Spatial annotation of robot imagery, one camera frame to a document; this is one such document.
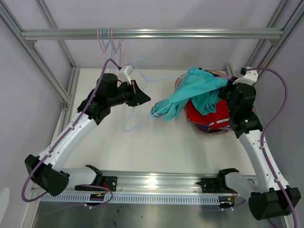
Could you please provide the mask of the red trousers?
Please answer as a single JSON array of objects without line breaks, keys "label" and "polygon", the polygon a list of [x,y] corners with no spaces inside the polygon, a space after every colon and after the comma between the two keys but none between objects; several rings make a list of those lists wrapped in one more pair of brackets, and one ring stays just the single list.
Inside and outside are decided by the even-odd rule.
[{"label": "red trousers", "polygon": [[229,111],[225,100],[220,100],[216,104],[216,112],[202,115],[193,105],[191,101],[186,104],[187,119],[195,124],[200,124],[207,129],[229,129]]}]

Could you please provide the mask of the black white patterned trousers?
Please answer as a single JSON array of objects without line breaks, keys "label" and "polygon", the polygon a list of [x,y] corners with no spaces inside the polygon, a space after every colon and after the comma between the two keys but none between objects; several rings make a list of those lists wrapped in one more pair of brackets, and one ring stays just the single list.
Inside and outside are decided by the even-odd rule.
[{"label": "black white patterned trousers", "polygon": [[202,69],[201,67],[199,67],[199,70],[208,72],[208,73],[212,74],[214,77],[221,77],[221,75],[219,75],[219,74],[217,74],[217,73],[214,73],[214,72],[211,72],[211,71],[209,71],[209,70]]}]

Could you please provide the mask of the teal trousers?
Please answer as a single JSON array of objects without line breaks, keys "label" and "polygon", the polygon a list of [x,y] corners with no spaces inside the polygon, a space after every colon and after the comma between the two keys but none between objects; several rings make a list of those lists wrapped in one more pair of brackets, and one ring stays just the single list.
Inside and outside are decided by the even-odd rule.
[{"label": "teal trousers", "polygon": [[225,87],[228,80],[215,77],[210,72],[192,67],[182,78],[174,93],[167,99],[157,102],[151,109],[151,116],[164,121],[178,119],[187,102],[191,101],[201,115],[216,112],[216,105],[220,101],[218,94]]}]

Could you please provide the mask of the light blue wire hanger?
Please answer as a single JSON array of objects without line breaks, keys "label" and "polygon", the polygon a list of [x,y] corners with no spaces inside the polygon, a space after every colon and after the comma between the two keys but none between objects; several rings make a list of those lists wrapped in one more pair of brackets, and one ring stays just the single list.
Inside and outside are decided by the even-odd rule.
[{"label": "light blue wire hanger", "polygon": [[102,41],[104,43],[104,46],[106,48],[106,57],[110,57],[111,58],[111,45],[109,42],[109,38],[108,38],[108,29],[105,28],[101,28],[101,38]]}]

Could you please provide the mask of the lilac trousers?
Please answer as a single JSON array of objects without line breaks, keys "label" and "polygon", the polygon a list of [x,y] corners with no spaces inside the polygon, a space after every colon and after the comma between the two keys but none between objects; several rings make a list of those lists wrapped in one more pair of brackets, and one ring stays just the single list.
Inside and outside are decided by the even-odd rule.
[{"label": "lilac trousers", "polygon": [[208,134],[226,133],[230,130],[229,111],[225,100],[216,104],[216,112],[200,117],[200,123],[194,124],[200,132]]}]

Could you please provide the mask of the salmon pink wire hanger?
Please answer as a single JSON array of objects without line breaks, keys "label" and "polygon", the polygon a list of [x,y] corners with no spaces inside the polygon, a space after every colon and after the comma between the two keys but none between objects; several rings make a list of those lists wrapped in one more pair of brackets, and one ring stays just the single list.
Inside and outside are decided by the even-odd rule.
[{"label": "salmon pink wire hanger", "polygon": [[119,63],[123,63],[123,46],[124,46],[124,40],[119,39],[116,41],[114,39],[114,28],[110,28],[110,41],[111,41],[111,46],[113,50],[113,57],[114,59]]}]

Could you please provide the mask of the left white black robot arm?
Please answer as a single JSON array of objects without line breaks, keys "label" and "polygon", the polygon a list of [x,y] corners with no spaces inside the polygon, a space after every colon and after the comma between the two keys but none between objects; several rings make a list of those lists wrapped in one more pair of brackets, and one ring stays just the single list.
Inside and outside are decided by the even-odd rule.
[{"label": "left white black robot arm", "polygon": [[31,180],[46,193],[57,196],[66,188],[101,188],[103,173],[93,165],[71,169],[65,169],[64,165],[79,143],[110,114],[112,107],[123,104],[136,107],[151,100],[135,80],[120,85],[118,81],[115,74],[103,74],[56,141],[38,156],[30,154],[25,159]]}]

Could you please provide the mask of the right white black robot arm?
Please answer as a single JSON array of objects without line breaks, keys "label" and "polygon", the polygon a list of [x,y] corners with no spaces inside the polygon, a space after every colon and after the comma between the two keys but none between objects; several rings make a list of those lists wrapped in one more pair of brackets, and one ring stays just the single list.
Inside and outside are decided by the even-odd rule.
[{"label": "right white black robot arm", "polygon": [[262,137],[262,124],[253,112],[255,88],[229,81],[221,88],[219,97],[228,104],[230,128],[249,156],[257,183],[238,171],[229,171],[217,179],[218,190],[232,189],[239,193],[257,220],[294,215],[301,193],[298,188],[290,187],[283,177]]}]

